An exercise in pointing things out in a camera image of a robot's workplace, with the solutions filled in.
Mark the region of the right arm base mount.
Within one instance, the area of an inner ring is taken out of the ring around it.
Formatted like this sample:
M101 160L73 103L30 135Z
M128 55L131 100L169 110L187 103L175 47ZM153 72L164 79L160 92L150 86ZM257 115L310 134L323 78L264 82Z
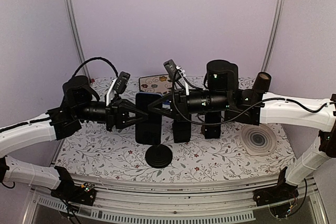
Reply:
M287 184L285 175L287 167L281 170L277 183L274 186L265 187L262 189L256 189L253 192L253 200L257 206L264 206L275 204L285 200L293 199L296 201L299 196L298 186L293 186ZM293 204L286 203L284 205L275 206L270 208L271 214L276 218L287 218L289 217L293 209Z

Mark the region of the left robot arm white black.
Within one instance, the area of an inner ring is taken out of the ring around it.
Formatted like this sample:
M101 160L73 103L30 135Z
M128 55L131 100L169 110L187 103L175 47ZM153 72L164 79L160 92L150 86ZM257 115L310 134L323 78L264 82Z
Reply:
M59 107L34 119L1 128L1 182L46 187L58 191L67 200L75 199L78 188L65 168L42 167L19 161L9 154L34 144L68 138L78 132L85 121L104 124L107 131L145 121L147 113L120 98L128 79L129 75L122 72L113 80L106 100L100 101L86 76L74 76L62 86L64 99Z

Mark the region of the round wooden base phone stand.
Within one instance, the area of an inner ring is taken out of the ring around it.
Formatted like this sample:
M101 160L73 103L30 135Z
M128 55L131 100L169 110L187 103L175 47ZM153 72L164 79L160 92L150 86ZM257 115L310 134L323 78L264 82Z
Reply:
M201 134L203 134L203 135L205 134L205 126L203 126L203 125L201 126Z

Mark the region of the black wedge phone stand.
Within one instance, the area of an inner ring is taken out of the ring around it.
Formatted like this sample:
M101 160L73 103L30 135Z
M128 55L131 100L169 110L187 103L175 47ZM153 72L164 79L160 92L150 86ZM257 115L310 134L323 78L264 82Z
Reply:
M174 143L188 143L191 139L191 123L174 120L172 124Z

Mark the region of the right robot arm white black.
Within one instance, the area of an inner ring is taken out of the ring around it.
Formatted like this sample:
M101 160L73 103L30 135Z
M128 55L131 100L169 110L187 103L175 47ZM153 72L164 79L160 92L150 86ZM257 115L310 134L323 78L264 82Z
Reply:
M189 82L149 104L149 111L177 121L191 122L191 115L208 116L205 127L219 127L229 122L249 125L288 124L317 129L312 145L289 167L284 168L271 190L276 201L291 194L308 175L335 157L335 97L305 99L277 95L269 91L271 76L260 72L251 89L238 87L238 67L226 60L212 60L206 65L204 86Z

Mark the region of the black gooseneck round-base phone stand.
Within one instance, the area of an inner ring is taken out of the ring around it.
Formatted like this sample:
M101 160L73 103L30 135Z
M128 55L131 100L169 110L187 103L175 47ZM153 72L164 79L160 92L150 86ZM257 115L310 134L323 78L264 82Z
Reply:
M151 146L145 152L145 161L152 168L168 167L173 159L173 153L169 147L160 144Z

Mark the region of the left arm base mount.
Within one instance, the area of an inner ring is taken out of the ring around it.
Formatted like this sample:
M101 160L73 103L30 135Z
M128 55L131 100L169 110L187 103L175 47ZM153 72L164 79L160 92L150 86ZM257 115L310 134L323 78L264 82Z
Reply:
M55 166L54 169L58 172L60 184L56 189L51 190L51 196L64 201L93 206L97 194L93 184L75 185L71 175L65 168Z

